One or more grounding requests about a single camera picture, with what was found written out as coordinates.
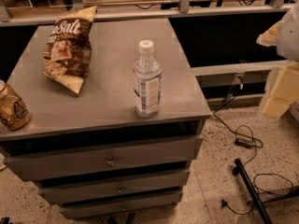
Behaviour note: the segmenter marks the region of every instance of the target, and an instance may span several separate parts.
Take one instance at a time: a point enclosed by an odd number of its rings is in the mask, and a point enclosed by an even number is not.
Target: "gray cabinet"
[[[67,218],[178,203],[210,110],[168,20],[95,23],[79,97],[43,75],[51,28],[38,27],[7,82],[32,118],[16,132],[1,127],[6,166]],[[150,119],[135,112],[131,69],[145,37],[163,65],[160,110]]]

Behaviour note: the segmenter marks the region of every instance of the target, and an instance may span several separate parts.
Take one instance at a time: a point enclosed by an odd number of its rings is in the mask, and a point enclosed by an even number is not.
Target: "power adapter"
[[[253,142],[251,140],[247,140],[244,138],[236,138],[235,139],[235,144],[240,147],[245,147],[245,148],[252,148],[253,147]]]

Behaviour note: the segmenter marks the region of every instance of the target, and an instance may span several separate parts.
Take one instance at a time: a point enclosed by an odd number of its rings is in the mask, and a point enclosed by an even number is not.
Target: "white bottle cap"
[[[153,42],[150,40],[142,40],[139,42],[139,52],[142,55],[151,55],[154,51]]]

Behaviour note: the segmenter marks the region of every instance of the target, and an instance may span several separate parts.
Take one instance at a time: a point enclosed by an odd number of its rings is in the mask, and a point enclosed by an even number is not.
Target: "drawer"
[[[43,180],[158,163],[191,161],[196,158],[201,142],[198,135],[190,135],[70,148],[6,157],[4,164],[23,181]]]
[[[73,203],[156,189],[182,188],[187,183],[189,173],[189,169],[179,169],[154,174],[131,175],[40,189],[38,193],[50,204]]]
[[[61,207],[60,213],[68,219],[100,216],[159,205],[179,203],[181,196],[182,193],[179,190],[168,191],[158,194],[127,198],[121,201],[86,203],[76,206]]]

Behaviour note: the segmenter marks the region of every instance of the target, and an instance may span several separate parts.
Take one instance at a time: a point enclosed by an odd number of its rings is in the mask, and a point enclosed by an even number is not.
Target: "bottle label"
[[[160,102],[161,74],[151,79],[134,75],[135,107],[144,116],[158,111]]]

